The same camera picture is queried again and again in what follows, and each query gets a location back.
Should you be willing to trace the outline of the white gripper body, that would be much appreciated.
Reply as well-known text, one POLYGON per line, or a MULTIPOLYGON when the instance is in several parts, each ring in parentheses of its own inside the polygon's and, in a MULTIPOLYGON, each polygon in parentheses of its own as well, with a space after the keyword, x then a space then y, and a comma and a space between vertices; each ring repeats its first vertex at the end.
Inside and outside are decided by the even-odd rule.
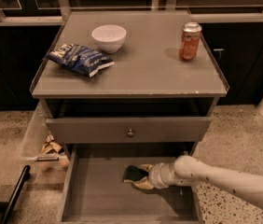
POLYGON ((166 189, 170 186, 170 164, 157 163, 149 171, 148 179, 156 189, 166 189))

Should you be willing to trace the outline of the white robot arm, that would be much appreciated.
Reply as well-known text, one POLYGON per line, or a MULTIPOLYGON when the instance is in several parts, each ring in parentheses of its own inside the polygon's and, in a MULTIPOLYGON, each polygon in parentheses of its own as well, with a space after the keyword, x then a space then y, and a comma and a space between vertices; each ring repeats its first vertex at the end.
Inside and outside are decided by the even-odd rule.
POLYGON ((263 175, 253 175, 205 164, 188 155, 173 162, 142 164, 132 168, 132 183, 138 189, 209 183, 263 209, 263 175))

